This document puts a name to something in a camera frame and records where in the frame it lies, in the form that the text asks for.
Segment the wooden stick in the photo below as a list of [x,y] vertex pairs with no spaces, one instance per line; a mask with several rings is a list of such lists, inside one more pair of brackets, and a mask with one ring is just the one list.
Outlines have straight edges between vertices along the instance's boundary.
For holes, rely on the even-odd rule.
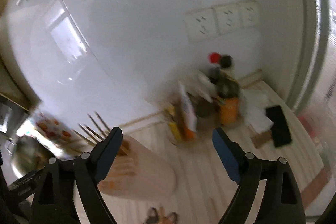
[[95,142],[99,143],[98,140],[96,140],[84,127],[82,127],[80,124],[78,124],[79,127],[88,135],[91,137],[92,140],[94,140]]
[[98,128],[98,130],[100,131],[100,133],[103,134],[103,136],[107,137],[107,135],[105,134],[105,132],[99,127],[99,125],[96,123],[96,121],[91,117],[91,115],[88,113],[87,114],[89,116],[89,118],[91,119],[91,121],[94,123],[94,125],[96,126],[96,128]]
[[125,146],[121,145],[120,150],[123,151],[126,155],[128,155],[128,150],[125,148]]
[[83,135],[79,134],[76,130],[72,130],[78,137],[82,138],[83,140],[85,140],[88,145],[92,145],[92,146],[95,146],[96,144],[91,142],[89,139],[85,138]]
[[132,130],[132,131],[129,131],[129,132],[126,132],[126,133],[123,132],[123,134],[124,134],[124,136],[128,136],[128,135],[131,135],[131,134],[133,134],[133,133],[135,133],[135,132],[139,132],[139,131],[142,131],[142,130],[147,129],[147,128],[149,128],[149,127],[156,126],[156,125],[158,125],[158,124],[162,124],[162,123],[164,123],[164,121],[159,121],[159,122],[150,123],[150,124],[148,124],[148,125],[145,125],[144,127],[141,127],[141,128],[135,129],[135,130]]
[[102,124],[105,126],[106,130],[110,133],[111,128],[108,127],[108,125],[105,123],[105,121],[101,118],[101,116],[96,111],[95,111],[95,114],[97,115],[98,119],[102,122]]
[[84,125],[92,134],[94,134],[97,138],[104,140],[103,137],[99,136],[95,131],[93,131],[91,128],[89,128],[86,124]]
[[120,124],[120,125],[118,125],[118,127],[120,127],[120,128],[122,129],[122,128],[125,128],[125,127],[128,127],[128,126],[134,125],[135,123],[141,122],[141,121],[143,121],[143,120],[147,120],[147,119],[149,119],[149,118],[158,116],[158,115],[160,115],[160,114],[162,114],[162,113],[163,113],[162,111],[159,111],[159,112],[150,114],[150,115],[148,115],[148,116],[145,116],[145,117],[142,117],[142,118],[139,118],[139,119],[136,119],[136,120],[133,120],[133,121],[124,123],[124,124]]

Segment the stainless steel pot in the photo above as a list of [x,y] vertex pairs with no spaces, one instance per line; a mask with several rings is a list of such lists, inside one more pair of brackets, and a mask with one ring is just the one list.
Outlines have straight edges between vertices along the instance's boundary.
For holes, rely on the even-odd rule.
[[11,154],[11,166],[22,176],[33,170],[43,168],[54,154],[44,147],[36,138],[19,137],[16,143],[8,141],[6,149]]

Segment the white container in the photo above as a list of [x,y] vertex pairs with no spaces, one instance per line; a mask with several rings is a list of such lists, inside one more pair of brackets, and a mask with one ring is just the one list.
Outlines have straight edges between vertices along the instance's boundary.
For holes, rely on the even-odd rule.
[[125,136],[130,153],[117,156],[98,189],[107,195],[132,200],[170,198],[176,176],[172,167],[132,137]]

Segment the wooden floor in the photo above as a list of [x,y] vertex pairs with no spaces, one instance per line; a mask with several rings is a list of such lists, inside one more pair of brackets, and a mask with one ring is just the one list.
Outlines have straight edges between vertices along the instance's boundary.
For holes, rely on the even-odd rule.
[[[280,98],[273,94],[263,82],[256,88],[266,90],[271,104],[281,104]],[[293,144],[274,149],[272,144],[256,150],[243,124],[227,130],[231,140],[238,142],[245,152],[251,151],[261,159],[276,160],[280,156],[288,159],[298,182],[304,190],[323,169],[322,161],[302,125],[286,105],[282,105],[289,122]],[[163,206],[166,213],[176,212],[181,224],[215,224],[228,207],[237,185],[231,181],[215,151],[211,138],[205,138],[188,147],[177,147],[167,139],[169,130],[165,122],[152,124],[142,130],[128,134],[159,157],[166,160],[177,176],[177,187],[169,200],[159,202],[132,201],[102,194],[108,208],[119,224],[143,223],[150,207]],[[246,223],[253,223],[263,197],[265,181],[261,181],[255,201]],[[83,224],[89,223],[80,202],[75,196],[78,215]]]
[[150,207],[163,206],[166,213],[177,212],[179,223],[217,223],[231,201],[237,184],[231,181],[210,138],[188,148],[172,145],[165,123],[130,134],[145,147],[165,159],[177,176],[177,187],[170,200],[136,202],[103,194],[118,223],[143,223]]

